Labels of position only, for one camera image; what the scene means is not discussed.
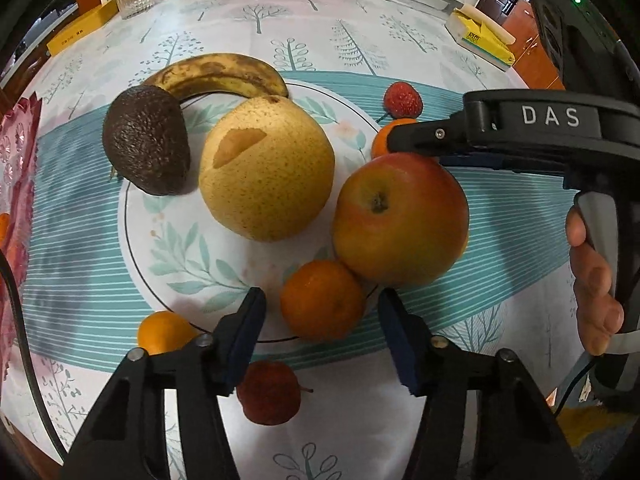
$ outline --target red fruit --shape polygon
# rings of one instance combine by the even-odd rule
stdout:
[[[256,361],[236,388],[244,415],[263,426],[284,424],[300,410],[301,388],[293,370],[284,363]]]
[[[420,94],[404,81],[397,81],[386,89],[383,105],[394,119],[417,119],[422,113]]]

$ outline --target strawberry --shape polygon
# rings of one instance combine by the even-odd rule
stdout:
[[[383,105],[394,119],[417,119],[422,113],[420,94],[404,81],[397,81],[386,89]]]

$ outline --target text das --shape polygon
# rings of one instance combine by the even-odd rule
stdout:
[[[544,121],[546,126],[549,126],[550,124],[560,126],[561,121],[572,128],[580,126],[580,119],[578,118],[577,110],[571,107],[565,108],[564,113],[556,114],[551,106],[547,106],[546,116],[542,118],[538,116],[536,109],[533,106],[522,105],[522,118],[525,124],[536,124],[536,122],[540,120],[541,122]]]

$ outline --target pink wrapper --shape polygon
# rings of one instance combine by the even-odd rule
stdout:
[[[0,213],[9,213],[10,223],[0,250],[4,253],[20,287],[27,276],[33,177],[36,170],[36,134],[42,100],[33,93],[21,98],[0,123]],[[14,316],[6,287],[0,283],[0,393],[15,338]]]

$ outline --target yellow pear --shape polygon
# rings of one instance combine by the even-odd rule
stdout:
[[[334,166],[334,150],[309,114],[285,97],[255,97],[209,132],[200,192],[224,227],[274,242],[318,216],[331,194]]]

